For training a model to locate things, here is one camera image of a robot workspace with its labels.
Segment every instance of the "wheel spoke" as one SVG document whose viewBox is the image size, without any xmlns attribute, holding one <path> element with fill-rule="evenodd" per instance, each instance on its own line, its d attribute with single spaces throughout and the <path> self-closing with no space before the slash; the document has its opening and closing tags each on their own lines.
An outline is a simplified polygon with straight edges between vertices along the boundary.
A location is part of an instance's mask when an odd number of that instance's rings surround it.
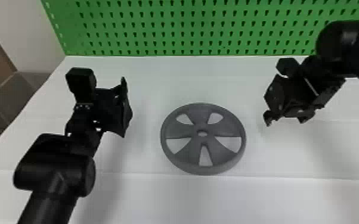
<svg viewBox="0 0 359 224">
<path fill-rule="evenodd" d="M 189 138 L 192 136 L 193 125 L 186 125 L 174 120 L 167 126 L 166 139 Z"/>
<path fill-rule="evenodd" d="M 216 138 L 211 137 L 207 142 L 207 148 L 209 150 L 210 159 L 212 160 L 213 166 L 222 164 L 234 158 L 235 154 L 223 146 Z"/>
<path fill-rule="evenodd" d="M 214 136 L 218 137 L 241 137 L 234 122 L 226 117 L 223 117 L 215 124 L 209 125 L 208 129 Z"/>
<path fill-rule="evenodd" d="M 197 138 L 192 138 L 175 156 L 185 162 L 199 165 L 202 145 Z"/>
<path fill-rule="evenodd" d="M 193 108 L 186 112 L 186 115 L 194 125 L 207 124 L 211 114 L 212 112 L 208 108 Z"/>
</svg>

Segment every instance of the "green pegboard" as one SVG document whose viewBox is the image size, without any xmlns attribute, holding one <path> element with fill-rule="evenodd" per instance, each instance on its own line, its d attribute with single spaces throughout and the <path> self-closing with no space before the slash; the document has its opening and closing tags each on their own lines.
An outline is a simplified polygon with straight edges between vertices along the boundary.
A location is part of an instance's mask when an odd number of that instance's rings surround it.
<svg viewBox="0 0 359 224">
<path fill-rule="evenodd" d="M 42 0 L 67 55 L 306 55 L 359 0 Z"/>
</svg>

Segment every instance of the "black cylinder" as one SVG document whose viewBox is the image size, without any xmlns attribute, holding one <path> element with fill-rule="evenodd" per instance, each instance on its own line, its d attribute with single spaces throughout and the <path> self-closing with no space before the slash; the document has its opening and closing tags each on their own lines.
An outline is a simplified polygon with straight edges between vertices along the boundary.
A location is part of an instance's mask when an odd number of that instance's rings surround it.
<svg viewBox="0 0 359 224">
<path fill-rule="evenodd" d="M 78 197 L 33 192 L 18 224 L 67 224 Z"/>
<path fill-rule="evenodd" d="M 319 34 L 317 54 L 326 61 L 340 61 L 359 78 L 359 21 L 330 23 Z"/>
</svg>

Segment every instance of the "tiled floor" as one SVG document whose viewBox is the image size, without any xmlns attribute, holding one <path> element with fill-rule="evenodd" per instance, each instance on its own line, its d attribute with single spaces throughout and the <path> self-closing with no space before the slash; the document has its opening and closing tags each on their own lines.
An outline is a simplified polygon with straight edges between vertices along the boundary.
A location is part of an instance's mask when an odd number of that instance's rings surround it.
<svg viewBox="0 0 359 224">
<path fill-rule="evenodd" d="M 17 73 L 4 86 L 0 87 L 0 112 L 9 122 L 15 119 L 47 78 L 47 74 Z"/>
</svg>

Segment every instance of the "black robotic arm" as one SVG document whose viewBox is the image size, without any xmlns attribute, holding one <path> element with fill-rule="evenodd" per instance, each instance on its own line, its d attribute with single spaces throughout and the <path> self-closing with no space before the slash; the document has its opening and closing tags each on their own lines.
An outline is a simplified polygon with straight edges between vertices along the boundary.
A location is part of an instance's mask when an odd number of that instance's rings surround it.
<svg viewBox="0 0 359 224">
<path fill-rule="evenodd" d="M 264 99 L 269 107 L 266 125 L 281 117 L 296 117 L 305 123 L 322 109 L 345 83 L 359 78 L 359 21 L 336 21 L 326 26 L 316 41 L 316 55 L 299 64 L 281 58 L 277 74 Z"/>
</svg>

